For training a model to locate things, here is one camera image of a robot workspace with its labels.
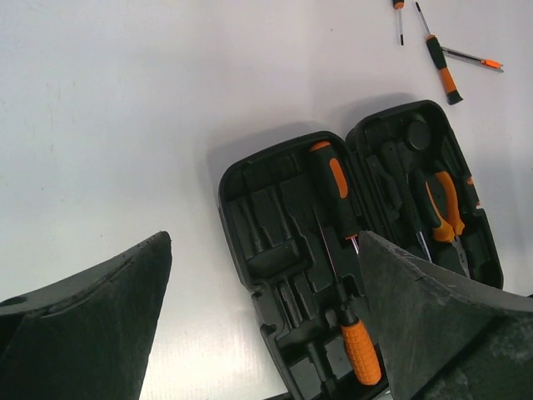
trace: tool kit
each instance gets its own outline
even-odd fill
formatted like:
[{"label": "tool kit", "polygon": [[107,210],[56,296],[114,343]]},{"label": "tool kit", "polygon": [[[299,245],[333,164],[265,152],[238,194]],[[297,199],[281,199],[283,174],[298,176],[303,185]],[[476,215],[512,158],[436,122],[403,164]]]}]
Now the tool kit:
[{"label": "tool kit", "polygon": [[346,141],[314,132],[236,162],[219,201],[237,273],[296,400],[371,399],[388,387],[358,264],[361,230],[503,287],[471,173],[431,101],[367,117]]}]

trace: open black tool case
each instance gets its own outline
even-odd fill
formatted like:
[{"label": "open black tool case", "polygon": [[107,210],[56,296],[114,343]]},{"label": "open black tool case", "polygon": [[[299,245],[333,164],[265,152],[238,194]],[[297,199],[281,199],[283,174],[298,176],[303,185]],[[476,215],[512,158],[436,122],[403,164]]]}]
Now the open black tool case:
[{"label": "open black tool case", "polygon": [[[422,171],[433,184],[436,169],[446,170],[466,226],[461,241],[471,278],[502,288],[503,277],[471,173],[446,115],[434,102],[414,102],[367,117],[346,141],[331,132],[315,132],[232,165],[219,187],[222,223],[241,282],[252,292],[262,336],[290,394],[297,400],[371,399],[388,385],[379,345],[383,378],[364,386],[346,356],[336,318],[335,280],[316,223],[318,216],[351,307],[375,336],[358,258],[350,241],[335,229],[331,204],[324,201],[311,168],[310,149],[321,141],[331,143],[339,156],[361,228],[421,258],[424,253],[404,218],[393,178],[398,175],[387,171],[383,146],[396,147],[408,181]],[[441,208],[438,188],[432,191]],[[433,240],[431,225],[423,225],[433,262],[465,274],[456,250]]]}]

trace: round black object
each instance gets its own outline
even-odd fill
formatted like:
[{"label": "round black object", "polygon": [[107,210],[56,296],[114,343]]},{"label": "round black object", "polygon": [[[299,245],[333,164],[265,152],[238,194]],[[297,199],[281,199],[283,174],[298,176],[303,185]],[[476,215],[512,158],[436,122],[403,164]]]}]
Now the round black object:
[{"label": "round black object", "polygon": [[407,127],[407,144],[418,152],[423,152],[430,146],[430,128],[422,121],[413,121]]}]

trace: white tabletop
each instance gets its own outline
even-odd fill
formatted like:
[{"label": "white tabletop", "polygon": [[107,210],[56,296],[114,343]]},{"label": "white tabletop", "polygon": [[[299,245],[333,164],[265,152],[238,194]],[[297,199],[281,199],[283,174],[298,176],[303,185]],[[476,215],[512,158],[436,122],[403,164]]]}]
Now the white tabletop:
[{"label": "white tabletop", "polygon": [[488,212],[505,289],[533,293],[533,2],[422,0],[449,61],[450,107],[414,5],[391,0],[0,2],[0,298],[160,230],[173,265],[143,400],[261,400],[285,388],[217,211],[235,161],[415,100],[445,109]]}]

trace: hand tool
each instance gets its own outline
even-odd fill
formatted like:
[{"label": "hand tool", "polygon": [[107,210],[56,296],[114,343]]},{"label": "hand tool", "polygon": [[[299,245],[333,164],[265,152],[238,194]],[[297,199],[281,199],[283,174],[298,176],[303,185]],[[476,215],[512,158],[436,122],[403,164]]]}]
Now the hand tool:
[{"label": "hand tool", "polygon": [[462,270],[467,277],[470,277],[466,252],[460,239],[460,235],[465,229],[465,224],[461,220],[456,187],[450,174],[441,168],[439,169],[440,171],[435,176],[446,195],[446,213],[441,212],[441,209],[437,206],[434,193],[431,191],[430,184],[421,170],[413,172],[413,186],[416,198],[422,214],[433,229],[433,238],[440,243],[450,243],[455,248]]},{"label": "hand tool", "polygon": [[431,34],[431,31],[427,26],[426,19],[424,18],[424,14],[422,13],[422,10],[420,8],[420,4],[418,4],[418,2],[415,2],[415,5],[416,9],[418,10],[418,13],[421,16],[424,28],[426,29],[426,46],[430,52],[431,59],[433,60],[436,69],[439,70],[439,74],[441,75],[441,81],[446,92],[446,97],[448,98],[448,104],[457,104],[458,102],[462,101],[462,97],[457,91],[457,86],[453,80],[453,77],[451,77],[451,73],[448,69],[448,65],[446,64],[446,59],[444,57],[444,52],[442,51],[441,44],[439,43],[439,40],[436,38],[436,36]]},{"label": "hand tool", "polygon": [[311,147],[311,168],[319,178],[321,194],[330,205],[337,231],[350,240],[359,254],[357,235],[361,230],[351,204],[348,181],[342,171],[340,158],[330,142],[318,142]]},{"label": "hand tool", "polygon": [[465,63],[470,63],[477,65],[479,67],[484,67],[496,71],[497,73],[503,73],[503,64],[493,60],[487,60],[486,58],[480,58],[476,56],[471,56],[465,52],[458,52],[457,50],[452,50],[448,47],[442,48],[442,51],[446,56],[450,58],[455,58],[457,60],[464,61]]},{"label": "hand tool", "polygon": [[400,213],[406,223],[411,225],[413,231],[415,232],[416,239],[422,247],[422,251],[426,255],[427,260],[432,263],[430,250],[427,247],[426,239],[424,238],[422,221],[420,220],[420,215],[416,210],[415,199],[411,195],[406,173],[401,166],[401,160],[398,156],[395,143],[393,141],[383,143],[380,147],[380,156],[381,161],[385,164],[398,187],[398,192],[400,193],[402,202]]},{"label": "hand tool", "polygon": [[341,279],[337,275],[330,249],[327,246],[326,236],[324,235],[324,230],[322,229],[316,211],[315,219],[322,242],[324,243],[324,248],[326,249],[331,273],[335,278],[336,292],[341,303],[339,320],[344,345],[346,347],[346,355],[350,359],[350,363],[359,382],[367,386],[377,385],[381,380],[381,367],[377,359],[374,344],[366,330],[365,324],[351,309],[350,300]]},{"label": "hand tool", "polygon": [[398,29],[400,29],[400,44],[403,46],[403,21],[401,20],[401,10],[404,6],[404,0],[392,0],[392,6],[398,13]]},{"label": "hand tool", "polygon": [[427,150],[431,143],[430,128],[419,120],[411,122],[407,127],[406,141],[409,147],[417,152]]}]

